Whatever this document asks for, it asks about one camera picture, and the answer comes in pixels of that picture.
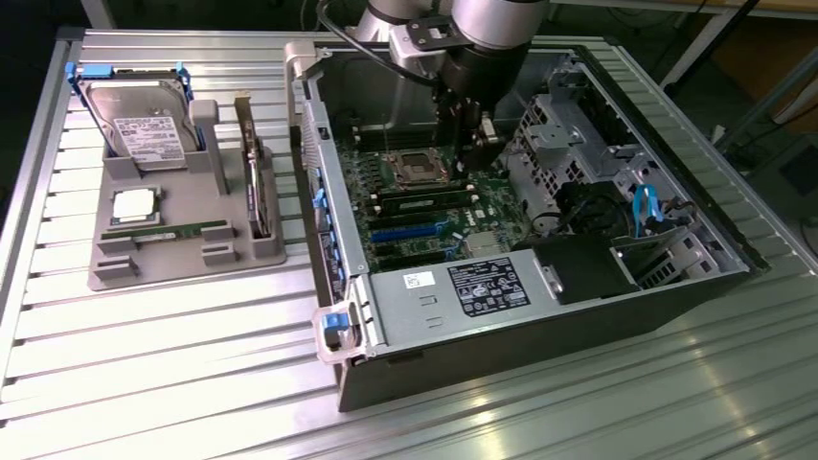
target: slotted metal surface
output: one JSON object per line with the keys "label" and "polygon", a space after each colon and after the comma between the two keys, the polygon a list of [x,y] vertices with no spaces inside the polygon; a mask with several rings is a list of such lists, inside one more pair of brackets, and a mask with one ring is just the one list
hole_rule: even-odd
{"label": "slotted metal surface", "polygon": [[[813,262],[623,50],[588,37],[539,41],[588,46],[772,271],[655,333],[336,412],[288,155],[282,47],[304,36],[88,31],[57,44],[0,244],[2,458],[813,458]],[[288,217],[282,266],[88,290],[102,140],[61,83],[65,59],[184,61],[196,97],[220,104],[225,147],[230,95],[250,90]]]}

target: blue pcie slot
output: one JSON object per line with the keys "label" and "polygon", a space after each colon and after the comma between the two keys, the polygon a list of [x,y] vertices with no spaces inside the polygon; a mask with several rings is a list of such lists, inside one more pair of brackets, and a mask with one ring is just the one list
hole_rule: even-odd
{"label": "blue pcie slot", "polygon": [[400,228],[396,230],[382,230],[373,233],[369,237],[370,242],[394,242],[408,240],[409,238],[422,238],[438,235],[438,232],[445,225],[445,222],[437,222],[432,225],[418,227]]}

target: cpu socket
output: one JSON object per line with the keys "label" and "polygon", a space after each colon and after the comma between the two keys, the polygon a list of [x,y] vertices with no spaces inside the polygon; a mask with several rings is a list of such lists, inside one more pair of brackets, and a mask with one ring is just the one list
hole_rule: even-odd
{"label": "cpu socket", "polygon": [[414,189],[448,183],[448,173],[438,161],[436,149],[406,150],[388,155],[394,183],[401,189]]}

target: white label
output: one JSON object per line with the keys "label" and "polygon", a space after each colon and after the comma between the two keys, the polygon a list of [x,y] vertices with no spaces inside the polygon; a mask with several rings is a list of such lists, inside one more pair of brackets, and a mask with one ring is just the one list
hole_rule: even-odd
{"label": "white label", "polygon": [[113,123],[136,163],[182,158],[184,150],[172,117],[117,118]]}
{"label": "white label", "polygon": [[432,275],[430,271],[410,273],[409,275],[404,275],[404,283],[406,283],[406,289],[432,286],[434,284],[434,275]]}

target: power supply label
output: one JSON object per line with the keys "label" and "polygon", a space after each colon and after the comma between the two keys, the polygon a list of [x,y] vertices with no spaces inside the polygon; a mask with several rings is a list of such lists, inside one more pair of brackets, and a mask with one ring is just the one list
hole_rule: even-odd
{"label": "power supply label", "polygon": [[480,316],[529,304],[523,283],[507,257],[448,267],[463,313]]}
{"label": "power supply label", "polygon": [[113,123],[136,163],[182,158],[184,150],[172,117],[117,118]]}

